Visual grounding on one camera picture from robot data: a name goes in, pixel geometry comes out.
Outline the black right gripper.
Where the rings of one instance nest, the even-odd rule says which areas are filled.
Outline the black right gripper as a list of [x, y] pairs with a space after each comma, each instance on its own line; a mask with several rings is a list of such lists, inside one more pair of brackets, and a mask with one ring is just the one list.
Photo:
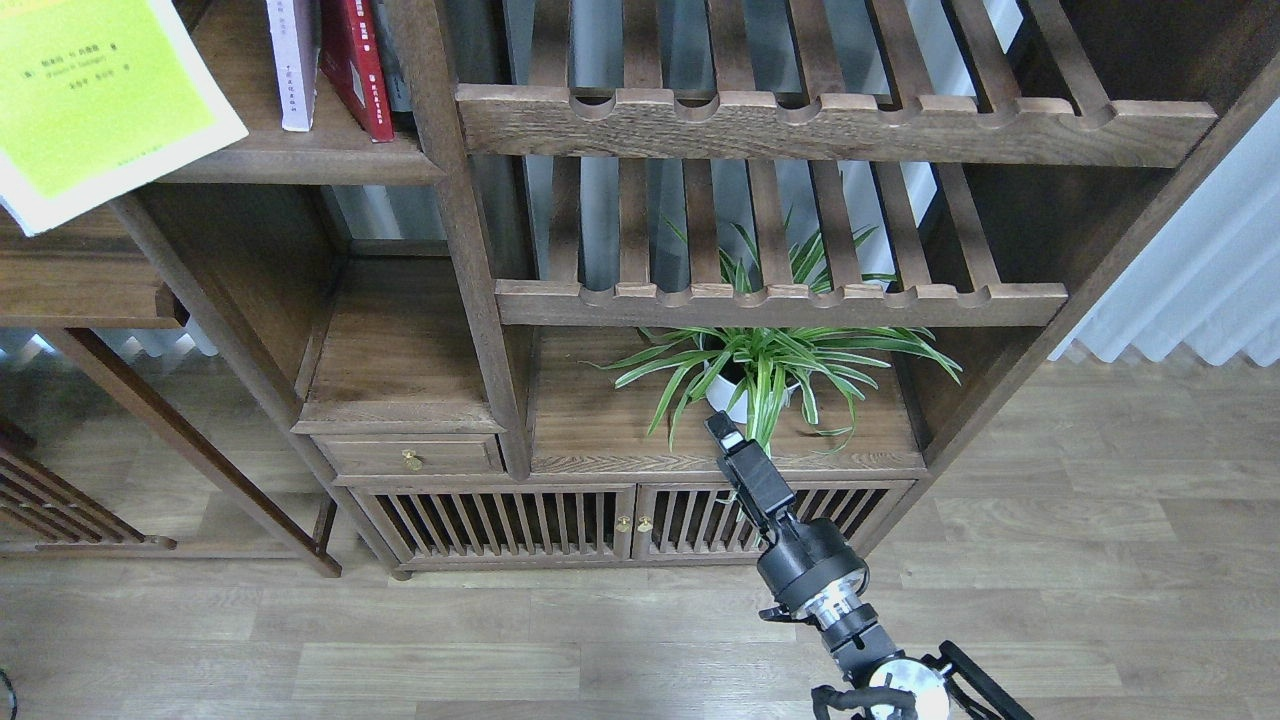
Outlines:
[[827, 518], [799, 521], [795, 493], [764, 448], [748, 439], [724, 411], [704, 425], [721, 448], [717, 465], [750, 523], [765, 539], [756, 561], [778, 602], [760, 619], [841, 619], [855, 612], [868, 580], [867, 564]]

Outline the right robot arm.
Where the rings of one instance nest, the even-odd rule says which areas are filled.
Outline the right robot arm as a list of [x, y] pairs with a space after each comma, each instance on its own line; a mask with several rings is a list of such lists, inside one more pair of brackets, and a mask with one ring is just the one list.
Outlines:
[[847, 691], [812, 689], [815, 717], [827, 719], [837, 708], [851, 710], [856, 719], [947, 719], [955, 705], [972, 719], [1030, 717], [950, 641], [936, 656], [906, 656], [861, 600], [867, 564], [838, 528], [826, 518], [797, 518], [792, 489], [728, 414], [716, 413], [705, 427], [722, 451], [718, 468], [765, 543], [756, 569], [777, 605], [762, 610], [760, 619], [817, 628], [850, 684]]

